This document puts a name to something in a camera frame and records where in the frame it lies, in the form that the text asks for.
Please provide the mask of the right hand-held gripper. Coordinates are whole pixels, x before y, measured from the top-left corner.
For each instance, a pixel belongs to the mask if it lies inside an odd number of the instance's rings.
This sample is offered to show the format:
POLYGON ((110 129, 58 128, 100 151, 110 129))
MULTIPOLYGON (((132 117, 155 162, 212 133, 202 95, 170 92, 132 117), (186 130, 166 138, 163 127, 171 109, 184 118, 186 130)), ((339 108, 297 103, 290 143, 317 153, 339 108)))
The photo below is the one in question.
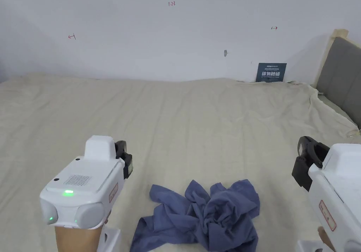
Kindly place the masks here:
POLYGON ((361 146, 328 147, 309 136, 298 141, 292 176, 307 191, 312 210, 328 236, 322 241, 298 240, 297 252, 361 250, 361 146))

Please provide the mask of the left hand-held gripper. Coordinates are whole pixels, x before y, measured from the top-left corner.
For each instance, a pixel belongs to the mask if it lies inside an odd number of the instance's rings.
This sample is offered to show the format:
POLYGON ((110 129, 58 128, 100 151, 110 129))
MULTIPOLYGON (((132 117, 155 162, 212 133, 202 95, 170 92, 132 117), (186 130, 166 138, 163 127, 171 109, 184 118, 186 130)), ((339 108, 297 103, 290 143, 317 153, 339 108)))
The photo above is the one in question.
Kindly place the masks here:
POLYGON ((101 227, 97 250, 118 251, 121 231, 105 222, 132 171, 125 141, 93 135, 85 144, 84 156, 71 161, 41 191, 44 221, 65 228, 101 227))

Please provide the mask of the person's left hand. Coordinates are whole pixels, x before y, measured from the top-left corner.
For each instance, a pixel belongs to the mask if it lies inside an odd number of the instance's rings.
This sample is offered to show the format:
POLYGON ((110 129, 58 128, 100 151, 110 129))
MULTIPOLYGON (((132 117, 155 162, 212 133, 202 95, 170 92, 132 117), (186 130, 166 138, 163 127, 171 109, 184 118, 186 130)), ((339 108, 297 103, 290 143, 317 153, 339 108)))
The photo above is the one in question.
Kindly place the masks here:
POLYGON ((96 252, 103 226, 95 229, 54 227, 59 252, 96 252))

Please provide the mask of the person's right hand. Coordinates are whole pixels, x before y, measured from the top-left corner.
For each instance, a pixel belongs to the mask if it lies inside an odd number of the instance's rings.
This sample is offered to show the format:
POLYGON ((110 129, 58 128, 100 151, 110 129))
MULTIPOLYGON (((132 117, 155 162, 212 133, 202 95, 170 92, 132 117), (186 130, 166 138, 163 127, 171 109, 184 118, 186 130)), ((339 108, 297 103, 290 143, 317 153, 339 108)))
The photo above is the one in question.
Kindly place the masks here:
POLYGON ((322 226, 320 226, 320 227, 317 228, 317 231, 318 231, 318 234, 319 234, 319 237, 320 237, 321 241, 322 241, 329 249, 331 249, 332 251, 334 251, 334 248, 333 248, 333 246, 332 246, 332 243, 331 243, 331 241, 330 241, 330 239, 329 239, 329 237, 328 237, 325 229, 324 229, 322 226))

